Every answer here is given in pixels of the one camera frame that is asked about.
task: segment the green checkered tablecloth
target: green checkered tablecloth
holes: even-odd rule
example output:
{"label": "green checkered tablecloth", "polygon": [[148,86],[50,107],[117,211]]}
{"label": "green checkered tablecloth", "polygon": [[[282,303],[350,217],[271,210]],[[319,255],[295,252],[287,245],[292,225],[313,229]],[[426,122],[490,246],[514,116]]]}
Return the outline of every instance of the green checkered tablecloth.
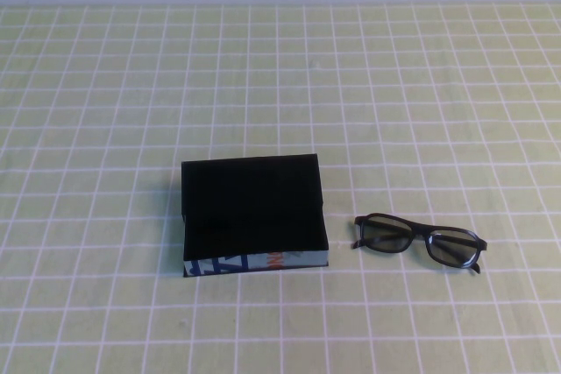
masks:
{"label": "green checkered tablecloth", "polygon": [[[4,7],[0,70],[0,371],[561,370],[561,5]],[[181,161],[310,152],[328,268],[181,277]]]}

